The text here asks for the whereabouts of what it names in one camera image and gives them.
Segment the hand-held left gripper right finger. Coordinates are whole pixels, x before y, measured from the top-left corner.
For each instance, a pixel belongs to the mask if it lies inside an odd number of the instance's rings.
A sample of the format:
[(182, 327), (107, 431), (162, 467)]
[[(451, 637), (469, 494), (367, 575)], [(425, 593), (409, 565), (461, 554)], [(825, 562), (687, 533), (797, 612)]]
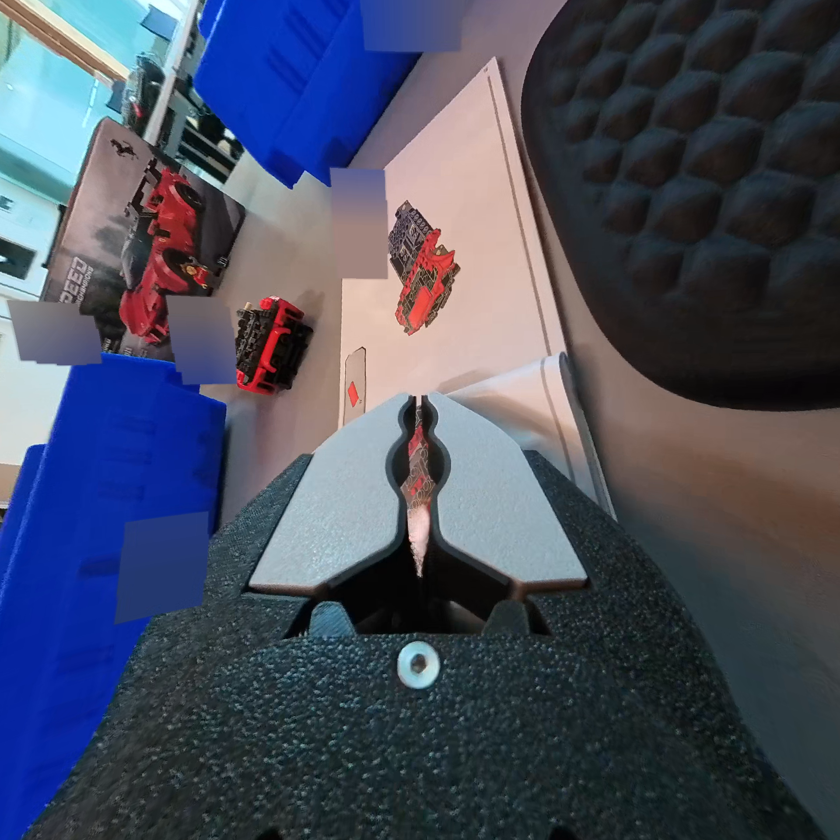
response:
[(499, 602), (574, 591), (588, 575), (513, 437), (432, 393), (422, 399), (432, 478), (423, 588), (487, 619)]

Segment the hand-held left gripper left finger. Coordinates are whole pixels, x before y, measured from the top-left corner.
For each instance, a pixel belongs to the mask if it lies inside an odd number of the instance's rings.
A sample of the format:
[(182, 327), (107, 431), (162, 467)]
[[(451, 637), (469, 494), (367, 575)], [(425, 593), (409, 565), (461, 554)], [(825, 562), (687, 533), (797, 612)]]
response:
[(407, 536), (416, 398), (400, 393), (342, 426), (305, 468), (248, 581), (251, 592), (335, 601), (360, 621), (417, 609)]

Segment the red and black lego car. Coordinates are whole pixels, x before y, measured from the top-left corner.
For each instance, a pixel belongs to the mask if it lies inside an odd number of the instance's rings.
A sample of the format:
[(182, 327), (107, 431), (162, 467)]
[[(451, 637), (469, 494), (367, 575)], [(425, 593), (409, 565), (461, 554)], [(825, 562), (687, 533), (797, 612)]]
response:
[(241, 390), (273, 395), (290, 390), (313, 330), (303, 311), (281, 297), (264, 297), (236, 311), (237, 385)]

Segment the blue plastic storage bin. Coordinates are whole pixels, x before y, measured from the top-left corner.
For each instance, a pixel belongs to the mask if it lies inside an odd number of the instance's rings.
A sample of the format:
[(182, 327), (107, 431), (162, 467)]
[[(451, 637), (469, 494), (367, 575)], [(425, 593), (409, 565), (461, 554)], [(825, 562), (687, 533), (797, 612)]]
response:
[(199, 97), (279, 182), (345, 168), (419, 54), (364, 47), (360, 2), (205, 2)]
[(64, 783), (150, 618), (201, 605), (225, 415), (172, 362), (71, 367), (2, 527), (2, 838)]

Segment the lego instruction booklet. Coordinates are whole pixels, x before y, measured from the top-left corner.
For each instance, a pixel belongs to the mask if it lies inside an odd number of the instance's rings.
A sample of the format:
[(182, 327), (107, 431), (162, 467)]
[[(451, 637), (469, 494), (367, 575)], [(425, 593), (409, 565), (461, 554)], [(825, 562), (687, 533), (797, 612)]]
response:
[(429, 327), (396, 319), (403, 284), (346, 279), (339, 424), (399, 392), (441, 392), (539, 451), (609, 515), (615, 509), (574, 381), (498, 58), (385, 167), (392, 224), (412, 207), (460, 271)]

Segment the lego set box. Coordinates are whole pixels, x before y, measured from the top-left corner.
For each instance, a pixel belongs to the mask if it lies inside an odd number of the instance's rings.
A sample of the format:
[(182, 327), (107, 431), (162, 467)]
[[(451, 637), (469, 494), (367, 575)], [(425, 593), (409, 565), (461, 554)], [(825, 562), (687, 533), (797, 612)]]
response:
[(245, 209), (112, 119), (93, 131), (42, 301), (92, 316), (101, 349), (173, 361), (167, 304), (221, 286)]

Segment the black dimpled cushion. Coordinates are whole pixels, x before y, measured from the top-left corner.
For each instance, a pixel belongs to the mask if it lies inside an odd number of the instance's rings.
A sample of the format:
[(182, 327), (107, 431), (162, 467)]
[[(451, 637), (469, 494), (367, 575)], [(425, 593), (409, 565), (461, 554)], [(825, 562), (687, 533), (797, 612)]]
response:
[(839, 2), (566, 2), (522, 90), (585, 303), (637, 373), (839, 404)]

